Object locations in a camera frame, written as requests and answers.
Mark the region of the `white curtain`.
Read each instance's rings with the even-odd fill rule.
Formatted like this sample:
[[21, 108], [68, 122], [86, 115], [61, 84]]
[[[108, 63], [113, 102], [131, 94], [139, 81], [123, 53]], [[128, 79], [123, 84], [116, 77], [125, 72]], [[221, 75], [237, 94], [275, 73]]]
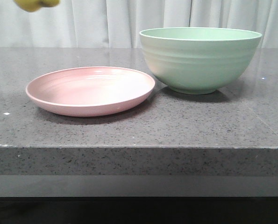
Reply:
[[141, 30], [162, 27], [252, 30], [278, 48], [278, 0], [63, 0], [32, 13], [0, 0], [0, 47], [138, 48]]

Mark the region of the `yellow banana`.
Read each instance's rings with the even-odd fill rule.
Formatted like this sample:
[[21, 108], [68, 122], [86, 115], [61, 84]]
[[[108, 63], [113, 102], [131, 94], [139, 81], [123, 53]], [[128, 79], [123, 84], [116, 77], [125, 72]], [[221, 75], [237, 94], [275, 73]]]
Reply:
[[35, 12], [43, 7], [55, 7], [60, 0], [14, 0], [15, 4], [24, 11]]

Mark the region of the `pink plate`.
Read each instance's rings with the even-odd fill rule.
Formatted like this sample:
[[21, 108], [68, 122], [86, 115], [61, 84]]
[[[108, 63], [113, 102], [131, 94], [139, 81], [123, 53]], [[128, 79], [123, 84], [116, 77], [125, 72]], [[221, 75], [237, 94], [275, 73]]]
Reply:
[[26, 94], [40, 108], [73, 117], [96, 117], [129, 110], [151, 94], [155, 80], [120, 67], [79, 67], [33, 79]]

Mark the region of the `green bowl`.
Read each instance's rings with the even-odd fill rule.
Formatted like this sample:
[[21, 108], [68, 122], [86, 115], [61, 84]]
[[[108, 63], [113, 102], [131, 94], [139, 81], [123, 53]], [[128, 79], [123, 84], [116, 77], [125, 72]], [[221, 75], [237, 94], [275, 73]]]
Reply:
[[235, 81], [250, 64], [262, 34], [241, 29], [173, 27], [140, 32], [153, 75], [173, 91], [208, 94]]

